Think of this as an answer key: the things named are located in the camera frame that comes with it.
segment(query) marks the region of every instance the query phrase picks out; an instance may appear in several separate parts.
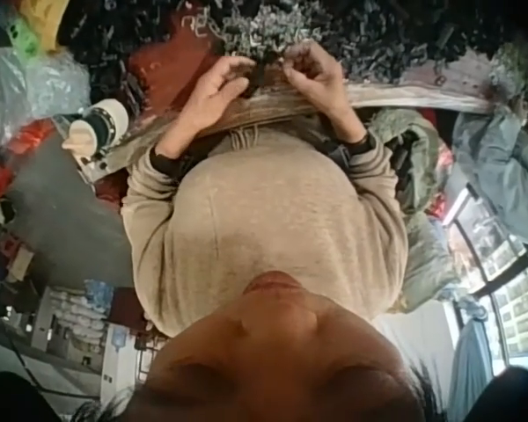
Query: clear plastic bag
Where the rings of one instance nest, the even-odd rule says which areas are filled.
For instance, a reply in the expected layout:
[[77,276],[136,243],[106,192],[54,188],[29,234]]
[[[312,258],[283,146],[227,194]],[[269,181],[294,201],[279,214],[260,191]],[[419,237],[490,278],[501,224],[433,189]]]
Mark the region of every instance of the clear plastic bag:
[[88,72],[70,53],[27,64],[13,48],[0,48],[0,147],[24,125],[90,105]]
[[67,51],[31,60],[27,64],[26,83],[34,119],[73,114],[90,105],[88,72]]

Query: wooden board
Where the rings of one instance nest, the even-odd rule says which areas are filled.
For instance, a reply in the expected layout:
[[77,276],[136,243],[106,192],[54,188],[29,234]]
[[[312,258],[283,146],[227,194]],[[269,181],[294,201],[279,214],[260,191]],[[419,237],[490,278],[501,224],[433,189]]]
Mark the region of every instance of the wooden board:
[[[354,108],[363,107],[429,107],[457,112],[488,113],[493,104],[486,100],[486,89],[491,65],[487,57],[468,52],[462,59],[449,64],[439,74],[433,62],[408,70],[400,85],[348,84],[348,97]],[[436,86],[443,76],[444,83]],[[212,128],[201,134],[211,135],[234,127],[255,123],[288,120],[313,113],[312,106],[281,80],[250,100],[231,105],[227,114]],[[100,161],[80,164],[84,177],[91,183],[134,162],[166,131],[176,113],[151,120],[115,147]]]

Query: pile of black parts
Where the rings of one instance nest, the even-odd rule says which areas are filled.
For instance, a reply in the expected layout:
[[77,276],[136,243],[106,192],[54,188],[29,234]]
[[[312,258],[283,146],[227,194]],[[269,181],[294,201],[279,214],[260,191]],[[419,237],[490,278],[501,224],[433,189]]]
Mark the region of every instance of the pile of black parts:
[[121,98],[134,92],[131,102],[144,107],[136,90],[123,90],[128,58],[140,47],[170,39],[170,15],[180,0],[72,0],[57,36],[77,62],[90,73],[91,102]]
[[[305,16],[312,17],[306,32],[341,60],[348,79],[382,83],[396,83],[406,69],[428,60],[434,60],[437,67],[454,62],[468,49],[490,58],[514,34],[502,3],[503,0],[199,2],[209,7],[216,27],[221,27],[233,11],[237,16],[240,13],[242,17],[254,18],[265,4],[273,13],[289,15],[298,4],[305,10]],[[132,116],[143,110],[144,92],[134,78],[128,77],[128,58],[141,46],[169,40],[172,36],[169,15],[179,7],[196,12],[192,4],[181,0],[70,2],[58,41],[89,70],[92,103],[119,97],[126,105],[132,105],[129,107]],[[293,34],[299,28],[285,29],[285,33]],[[243,54],[253,53],[253,57],[262,58],[262,44],[254,47],[252,40],[243,42],[246,44],[241,46]],[[282,45],[282,40],[274,40],[274,45]],[[234,46],[221,47],[222,51],[230,52]],[[121,98],[122,93],[131,98]]]
[[[231,15],[232,1],[211,0],[217,23]],[[355,81],[396,83],[415,65],[434,60],[438,67],[454,62],[468,49],[489,58],[511,40],[501,0],[244,0],[234,2],[253,18],[261,4],[274,13],[290,13],[290,5],[309,8],[311,33],[341,60]]]

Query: lips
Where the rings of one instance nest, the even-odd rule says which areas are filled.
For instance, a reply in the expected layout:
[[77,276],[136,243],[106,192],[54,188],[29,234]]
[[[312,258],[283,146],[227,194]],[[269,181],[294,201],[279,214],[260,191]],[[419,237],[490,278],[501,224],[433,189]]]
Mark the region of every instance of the lips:
[[299,283],[297,280],[294,280],[286,273],[270,272],[264,273],[251,281],[248,286],[246,286],[243,295],[262,290],[296,290],[301,287],[301,283]]

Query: floor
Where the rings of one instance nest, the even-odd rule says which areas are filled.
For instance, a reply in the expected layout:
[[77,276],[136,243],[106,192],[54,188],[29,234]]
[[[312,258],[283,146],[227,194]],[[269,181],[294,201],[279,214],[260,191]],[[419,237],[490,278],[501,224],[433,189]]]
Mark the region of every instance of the floor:
[[35,277],[82,289],[86,279],[133,285],[121,218],[96,199],[72,156],[53,135],[22,167],[8,196],[18,213],[11,229],[36,252]]

